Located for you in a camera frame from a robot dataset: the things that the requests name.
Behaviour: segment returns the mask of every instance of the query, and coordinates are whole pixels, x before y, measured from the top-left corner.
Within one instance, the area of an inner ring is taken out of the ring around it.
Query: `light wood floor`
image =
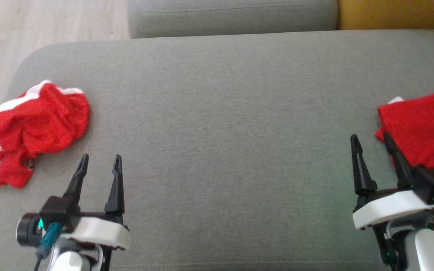
[[[0,0],[0,104],[19,64],[37,49],[128,38],[126,0]]]

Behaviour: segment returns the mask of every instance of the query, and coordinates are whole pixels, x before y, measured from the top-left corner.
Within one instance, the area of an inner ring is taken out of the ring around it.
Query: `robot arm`
[[[88,154],[81,158],[62,197],[50,196],[39,214],[25,214],[18,223],[19,245],[38,248],[35,270],[51,253],[49,271],[107,271],[112,250],[130,247],[130,232],[123,221],[122,158],[115,158],[112,190],[104,213],[81,212],[78,206],[88,160]]]
[[[389,134],[388,153],[398,177],[397,188],[377,190],[363,159],[356,134],[351,136],[351,158],[357,204],[355,227],[372,228],[381,261],[392,270],[434,270],[434,169],[411,168]]]

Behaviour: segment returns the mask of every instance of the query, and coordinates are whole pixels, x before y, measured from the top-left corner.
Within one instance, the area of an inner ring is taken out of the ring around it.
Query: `red cloth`
[[[375,133],[383,141],[389,132],[411,166],[434,168],[434,94],[378,107],[382,127]]]
[[[90,106],[83,91],[49,81],[0,105],[0,186],[22,188],[41,153],[56,153],[80,138]]]

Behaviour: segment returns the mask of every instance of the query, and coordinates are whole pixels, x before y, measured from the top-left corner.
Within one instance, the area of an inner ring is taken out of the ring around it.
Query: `gray couch cushion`
[[[0,269],[28,269],[19,217],[61,195],[90,154],[80,205],[102,211],[123,158],[131,249],[112,269],[388,270],[353,226],[349,138],[396,186],[377,106],[434,92],[434,31],[324,31],[68,43],[29,56],[8,99],[43,79],[86,92],[86,135],[0,187]]]
[[[334,30],[336,0],[128,0],[132,38]]]

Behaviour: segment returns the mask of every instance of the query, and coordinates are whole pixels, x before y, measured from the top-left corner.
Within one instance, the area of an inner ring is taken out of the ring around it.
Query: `black cable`
[[[38,271],[38,269],[40,268],[40,264],[41,264],[41,257],[38,257],[36,259],[36,264],[35,264],[35,268],[33,269],[33,271]]]

